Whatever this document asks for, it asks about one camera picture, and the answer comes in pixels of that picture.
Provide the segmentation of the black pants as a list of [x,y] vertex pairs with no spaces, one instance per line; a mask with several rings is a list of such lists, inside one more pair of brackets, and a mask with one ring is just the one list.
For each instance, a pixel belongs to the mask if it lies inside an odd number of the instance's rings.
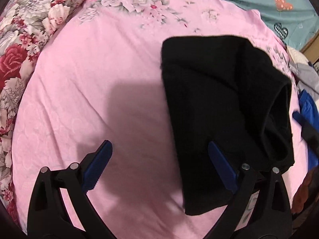
[[210,142],[236,173],[248,164],[258,180],[294,164],[291,81],[263,50],[238,36],[171,37],[161,59],[187,215],[227,205],[234,195],[210,159]]

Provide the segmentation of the pink floral blanket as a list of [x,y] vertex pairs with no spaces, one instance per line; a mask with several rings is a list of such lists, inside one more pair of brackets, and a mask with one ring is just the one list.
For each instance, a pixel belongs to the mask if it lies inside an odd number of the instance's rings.
[[160,70],[172,36],[236,35],[288,73],[258,10],[225,0],[87,0],[41,52],[18,109],[13,182],[21,227],[40,169],[64,169],[104,140],[112,158],[88,197],[119,238],[202,238],[223,208],[183,209]]

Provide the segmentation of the blue garment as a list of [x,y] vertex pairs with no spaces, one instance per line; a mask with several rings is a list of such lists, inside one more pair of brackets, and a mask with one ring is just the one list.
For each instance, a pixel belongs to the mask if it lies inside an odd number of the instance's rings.
[[318,166],[318,110],[311,95],[302,90],[298,95],[299,112],[292,117],[301,126],[301,137],[308,147],[308,170]]

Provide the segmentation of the grey sweatpants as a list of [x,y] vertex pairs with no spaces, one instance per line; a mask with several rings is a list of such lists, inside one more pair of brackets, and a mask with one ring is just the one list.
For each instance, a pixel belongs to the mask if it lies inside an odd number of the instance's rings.
[[289,63],[289,68],[296,77],[298,89],[306,90],[314,100],[318,100],[318,74],[315,69],[302,63]]

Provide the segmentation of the cream white garment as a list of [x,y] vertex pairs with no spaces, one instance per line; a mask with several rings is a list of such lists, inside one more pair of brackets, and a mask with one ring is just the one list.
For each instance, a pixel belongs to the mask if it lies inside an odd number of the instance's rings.
[[307,59],[307,57],[301,53],[300,51],[292,48],[291,46],[287,46],[287,54],[289,56],[289,59],[297,64],[297,63],[300,63],[300,64],[306,64],[308,65],[308,62],[309,60]]

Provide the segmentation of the red floral pillow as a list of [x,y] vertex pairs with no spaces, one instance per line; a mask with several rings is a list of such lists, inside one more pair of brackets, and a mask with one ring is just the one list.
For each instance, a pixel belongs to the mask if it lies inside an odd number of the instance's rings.
[[84,0],[10,0],[1,14],[1,203],[18,224],[12,135],[18,107],[40,52]]

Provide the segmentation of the teal heart-print bedsheet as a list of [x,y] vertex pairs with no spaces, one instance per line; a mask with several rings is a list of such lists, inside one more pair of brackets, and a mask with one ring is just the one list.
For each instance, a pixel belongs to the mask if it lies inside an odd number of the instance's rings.
[[318,32],[318,13],[310,0],[226,0],[258,10],[262,21],[294,49],[301,50]]

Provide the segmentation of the wooden bed frame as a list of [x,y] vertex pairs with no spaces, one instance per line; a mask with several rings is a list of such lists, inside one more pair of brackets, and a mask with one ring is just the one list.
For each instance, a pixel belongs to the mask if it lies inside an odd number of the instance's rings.
[[301,49],[301,52],[307,57],[311,63],[316,63],[319,58],[319,31],[316,32],[314,37],[307,42],[307,44]]

